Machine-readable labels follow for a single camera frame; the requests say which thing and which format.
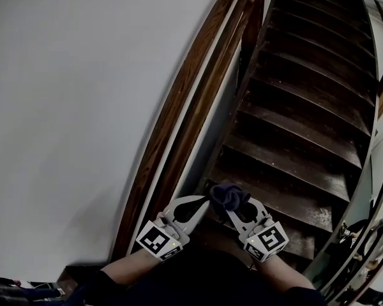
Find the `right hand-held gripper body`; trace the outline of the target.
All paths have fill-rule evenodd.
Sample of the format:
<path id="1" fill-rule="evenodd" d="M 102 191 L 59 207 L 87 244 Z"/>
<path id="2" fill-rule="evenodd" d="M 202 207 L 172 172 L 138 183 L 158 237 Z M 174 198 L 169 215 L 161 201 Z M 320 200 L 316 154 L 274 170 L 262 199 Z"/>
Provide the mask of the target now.
<path id="1" fill-rule="evenodd" d="M 289 242 L 281 223 L 269 214 L 241 233 L 239 240 L 243 250 L 261 263 L 278 254 Z"/>

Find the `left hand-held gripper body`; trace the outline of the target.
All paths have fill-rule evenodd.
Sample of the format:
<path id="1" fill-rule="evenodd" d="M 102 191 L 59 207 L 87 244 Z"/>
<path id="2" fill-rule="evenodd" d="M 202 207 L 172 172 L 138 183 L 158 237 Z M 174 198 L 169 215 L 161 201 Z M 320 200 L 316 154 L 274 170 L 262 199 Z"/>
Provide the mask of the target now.
<path id="1" fill-rule="evenodd" d="M 160 212 L 154 221 L 146 223 L 136 242 L 159 261 L 165 261 L 181 252 L 190 242 L 190 238 L 163 212 Z"/>

